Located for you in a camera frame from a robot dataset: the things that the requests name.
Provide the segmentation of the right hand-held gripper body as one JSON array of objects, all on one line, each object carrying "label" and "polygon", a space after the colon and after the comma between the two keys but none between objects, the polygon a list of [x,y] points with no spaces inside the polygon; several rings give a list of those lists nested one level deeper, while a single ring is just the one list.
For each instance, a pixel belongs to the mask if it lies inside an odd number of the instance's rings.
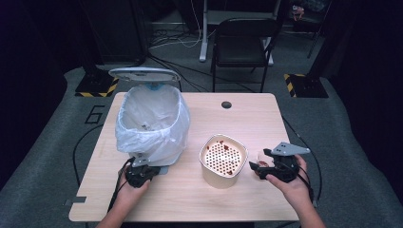
[{"label": "right hand-held gripper body", "polygon": [[299,164],[296,155],[308,154],[309,148],[281,142],[270,153],[275,165],[275,176],[283,181],[293,181],[299,172]]}]

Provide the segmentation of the person's right hand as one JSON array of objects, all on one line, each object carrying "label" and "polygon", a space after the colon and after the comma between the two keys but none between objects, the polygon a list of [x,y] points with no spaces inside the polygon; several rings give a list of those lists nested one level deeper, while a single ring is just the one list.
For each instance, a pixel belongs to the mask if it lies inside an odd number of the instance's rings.
[{"label": "person's right hand", "polygon": [[299,172],[298,176],[294,180],[286,183],[279,180],[273,175],[269,174],[266,176],[266,179],[282,192],[283,196],[293,208],[298,200],[307,199],[311,201],[310,190],[309,187],[306,185],[306,183],[308,182],[306,174],[306,161],[300,155],[296,155],[296,158],[299,164]]}]

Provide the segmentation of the black base with hazard stripes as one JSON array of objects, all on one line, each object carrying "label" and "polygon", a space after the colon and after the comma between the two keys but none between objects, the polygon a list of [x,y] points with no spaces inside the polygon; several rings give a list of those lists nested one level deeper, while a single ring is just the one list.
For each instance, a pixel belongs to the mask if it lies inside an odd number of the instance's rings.
[{"label": "black base with hazard stripes", "polygon": [[293,98],[328,98],[319,79],[312,79],[304,74],[285,74],[284,80]]},{"label": "black base with hazard stripes", "polygon": [[108,74],[107,70],[97,69],[86,73],[75,89],[79,97],[110,97],[115,91],[119,79]]}]

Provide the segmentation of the person's left hand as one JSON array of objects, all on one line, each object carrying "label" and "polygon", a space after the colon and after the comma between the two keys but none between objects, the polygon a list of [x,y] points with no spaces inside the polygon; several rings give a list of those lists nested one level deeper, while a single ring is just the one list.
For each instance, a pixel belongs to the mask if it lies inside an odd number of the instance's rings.
[{"label": "person's left hand", "polygon": [[122,177],[116,203],[119,206],[134,207],[147,191],[149,184],[150,181],[147,180],[140,188],[135,188],[128,183],[125,177]]}]

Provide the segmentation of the white grey pedal trash can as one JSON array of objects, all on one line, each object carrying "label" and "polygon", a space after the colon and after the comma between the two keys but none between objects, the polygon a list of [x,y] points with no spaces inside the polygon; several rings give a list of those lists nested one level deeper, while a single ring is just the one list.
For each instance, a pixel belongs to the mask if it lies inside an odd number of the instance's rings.
[{"label": "white grey pedal trash can", "polygon": [[[114,68],[109,71],[109,75],[121,80],[134,82],[135,86],[145,85],[150,86],[152,89],[156,89],[161,85],[172,86],[173,82],[178,82],[181,79],[180,75],[173,70],[155,67]],[[169,166],[158,166],[161,167],[160,173],[165,174]]]}]

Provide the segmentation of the white desk frame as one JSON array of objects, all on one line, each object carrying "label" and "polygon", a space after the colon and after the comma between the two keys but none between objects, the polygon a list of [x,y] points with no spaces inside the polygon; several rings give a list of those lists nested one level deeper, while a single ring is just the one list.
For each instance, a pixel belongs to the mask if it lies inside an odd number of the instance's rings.
[{"label": "white desk frame", "polygon": [[208,8],[208,0],[203,0],[202,11],[202,39],[199,61],[204,63],[208,50],[208,26],[218,25],[230,18],[252,17],[252,18],[273,18],[278,17],[281,0],[275,0],[275,6],[269,12],[233,11],[233,10],[212,10]]}]

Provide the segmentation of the grey table bracket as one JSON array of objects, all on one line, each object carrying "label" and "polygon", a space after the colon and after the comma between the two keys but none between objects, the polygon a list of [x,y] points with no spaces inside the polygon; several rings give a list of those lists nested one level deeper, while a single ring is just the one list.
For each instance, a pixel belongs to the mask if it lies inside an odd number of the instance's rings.
[{"label": "grey table bracket", "polygon": [[64,202],[64,206],[72,206],[74,203],[85,203],[86,197],[74,197],[72,199],[66,199]]}]

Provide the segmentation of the beige container with perforated strainer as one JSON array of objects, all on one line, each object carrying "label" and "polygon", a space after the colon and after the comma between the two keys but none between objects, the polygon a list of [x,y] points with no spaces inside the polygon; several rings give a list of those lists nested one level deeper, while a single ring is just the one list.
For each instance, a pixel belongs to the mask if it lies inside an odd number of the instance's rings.
[{"label": "beige container with perforated strainer", "polygon": [[248,150],[239,141],[223,135],[213,135],[199,154],[204,180],[212,187],[233,186],[248,159]]}]

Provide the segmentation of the white plastic trash bag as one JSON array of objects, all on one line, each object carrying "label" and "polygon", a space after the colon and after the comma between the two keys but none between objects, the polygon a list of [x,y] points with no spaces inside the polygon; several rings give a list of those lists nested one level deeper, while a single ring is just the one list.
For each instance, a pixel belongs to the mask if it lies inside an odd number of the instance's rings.
[{"label": "white plastic trash bag", "polygon": [[[164,129],[142,131],[143,123],[160,123]],[[117,116],[117,150],[141,155],[150,166],[171,165],[186,148],[189,127],[190,111],[176,87],[138,85],[125,94]]]}]

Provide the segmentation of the black folding chair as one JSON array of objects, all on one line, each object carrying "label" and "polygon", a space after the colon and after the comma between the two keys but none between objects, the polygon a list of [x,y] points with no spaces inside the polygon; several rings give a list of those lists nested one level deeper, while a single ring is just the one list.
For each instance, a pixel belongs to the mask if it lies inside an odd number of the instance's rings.
[{"label": "black folding chair", "polygon": [[281,24],[272,18],[231,18],[221,22],[215,33],[210,72],[212,90],[216,91],[218,67],[251,67],[263,69],[262,92],[269,67],[269,57],[275,46]]}]

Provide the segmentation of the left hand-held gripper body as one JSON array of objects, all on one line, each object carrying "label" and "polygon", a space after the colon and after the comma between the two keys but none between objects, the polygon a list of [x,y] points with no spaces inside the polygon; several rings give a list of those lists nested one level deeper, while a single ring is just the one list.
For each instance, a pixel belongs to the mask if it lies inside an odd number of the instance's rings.
[{"label": "left hand-held gripper body", "polygon": [[135,188],[140,188],[146,181],[151,181],[157,176],[153,173],[152,167],[158,166],[150,166],[147,160],[132,157],[128,162],[129,166],[125,171],[125,178]]}]

